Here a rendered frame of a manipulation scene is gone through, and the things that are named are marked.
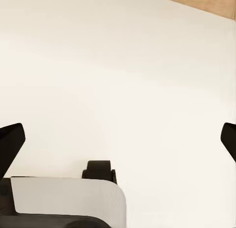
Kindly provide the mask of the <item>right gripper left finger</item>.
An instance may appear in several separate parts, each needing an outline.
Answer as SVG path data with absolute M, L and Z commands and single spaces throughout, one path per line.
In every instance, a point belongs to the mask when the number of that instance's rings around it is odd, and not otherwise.
M 0 128 L 0 181 L 26 141 L 21 123 Z

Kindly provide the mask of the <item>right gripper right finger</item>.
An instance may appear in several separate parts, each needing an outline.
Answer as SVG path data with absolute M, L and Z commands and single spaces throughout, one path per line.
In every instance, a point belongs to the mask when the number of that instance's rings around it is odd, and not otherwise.
M 236 125 L 224 123 L 220 140 L 236 162 Z

